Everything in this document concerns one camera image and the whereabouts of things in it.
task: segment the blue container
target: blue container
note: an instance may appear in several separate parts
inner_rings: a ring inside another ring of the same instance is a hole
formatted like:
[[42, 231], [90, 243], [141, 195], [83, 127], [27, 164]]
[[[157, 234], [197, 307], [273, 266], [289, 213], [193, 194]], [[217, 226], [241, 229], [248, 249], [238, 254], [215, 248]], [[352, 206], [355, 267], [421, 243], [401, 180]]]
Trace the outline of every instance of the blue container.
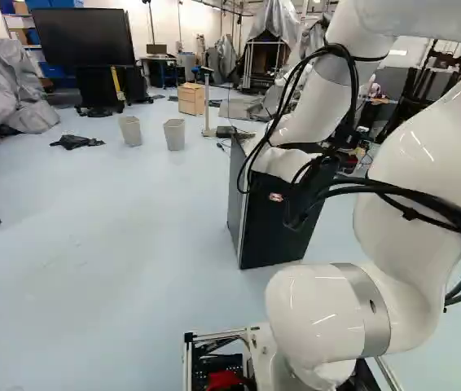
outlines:
[[15, 14], [13, 0], [0, 0], [0, 9], [2, 14]]
[[29, 10], [33, 8], [50, 8], [50, 0], [25, 0]]
[[50, 0], [53, 7], [83, 7], [84, 0]]
[[36, 29], [28, 29], [28, 40], [30, 45], [40, 45], [41, 40], [38, 38]]
[[68, 76], [58, 65], [49, 65], [48, 63], [38, 63], [38, 65], [41, 67], [44, 77], [49, 79], [60, 79]]

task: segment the red label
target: red label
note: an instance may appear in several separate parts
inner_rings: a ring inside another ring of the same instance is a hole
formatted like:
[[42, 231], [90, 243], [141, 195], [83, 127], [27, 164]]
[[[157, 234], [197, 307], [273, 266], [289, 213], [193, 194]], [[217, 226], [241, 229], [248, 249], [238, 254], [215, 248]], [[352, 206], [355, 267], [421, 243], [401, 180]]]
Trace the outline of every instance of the red label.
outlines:
[[279, 193], [270, 193], [269, 200], [274, 202], [283, 202], [283, 196]]

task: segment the gray cover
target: gray cover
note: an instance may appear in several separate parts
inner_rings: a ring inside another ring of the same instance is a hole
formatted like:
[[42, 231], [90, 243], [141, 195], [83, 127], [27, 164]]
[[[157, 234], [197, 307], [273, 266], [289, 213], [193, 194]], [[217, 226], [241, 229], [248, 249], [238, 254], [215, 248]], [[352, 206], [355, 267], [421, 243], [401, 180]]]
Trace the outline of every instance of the gray cover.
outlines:
[[220, 66], [218, 70], [222, 74], [224, 81], [231, 73], [236, 65], [236, 51], [232, 45], [232, 36], [225, 34], [221, 39], [216, 42], [216, 50], [220, 59]]
[[297, 43], [299, 23], [291, 0], [264, 0], [261, 9], [254, 16], [247, 41], [267, 30], [276, 37], [281, 37], [292, 49]]
[[320, 21], [312, 23], [309, 27], [305, 26], [301, 34], [300, 58], [304, 59], [307, 55], [311, 55], [321, 46], [324, 46], [324, 37], [325, 32], [321, 27]]
[[0, 38], [0, 125], [41, 133], [59, 121], [19, 41]]

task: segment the floor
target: floor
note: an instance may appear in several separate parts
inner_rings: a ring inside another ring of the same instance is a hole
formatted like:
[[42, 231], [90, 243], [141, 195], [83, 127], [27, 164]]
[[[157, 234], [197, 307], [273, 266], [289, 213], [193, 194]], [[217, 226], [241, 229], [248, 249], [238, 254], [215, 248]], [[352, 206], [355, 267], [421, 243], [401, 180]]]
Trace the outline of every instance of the floor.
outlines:
[[[226, 96], [212, 88], [211, 99]], [[178, 391], [182, 334], [264, 321], [263, 291], [282, 266], [238, 270], [229, 156], [200, 136], [202, 116], [166, 99], [127, 108], [144, 137], [130, 148], [116, 116], [59, 114], [48, 132], [0, 144], [0, 391]], [[174, 117], [186, 118], [183, 152], [165, 147], [162, 124]], [[210, 118], [228, 125], [216, 108]], [[106, 145], [49, 147], [65, 133]], [[327, 201], [303, 262], [366, 259], [353, 202]], [[461, 306], [426, 345], [388, 361], [404, 389], [461, 389]]]

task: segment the gray trash can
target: gray trash can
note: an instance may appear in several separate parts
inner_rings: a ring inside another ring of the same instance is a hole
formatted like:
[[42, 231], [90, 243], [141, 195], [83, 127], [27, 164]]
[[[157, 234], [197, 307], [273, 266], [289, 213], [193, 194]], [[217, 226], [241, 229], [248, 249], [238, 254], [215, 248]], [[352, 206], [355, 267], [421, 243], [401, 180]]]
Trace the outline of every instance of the gray trash can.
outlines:
[[164, 123], [164, 133], [170, 151], [181, 151], [185, 147], [185, 120], [168, 120]]
[[136, 116], [121, 116], [118, 124], [124, 136], [124, 141], [131, 147], [142, 145], [142, 132], [140, 132], [140, 120]]

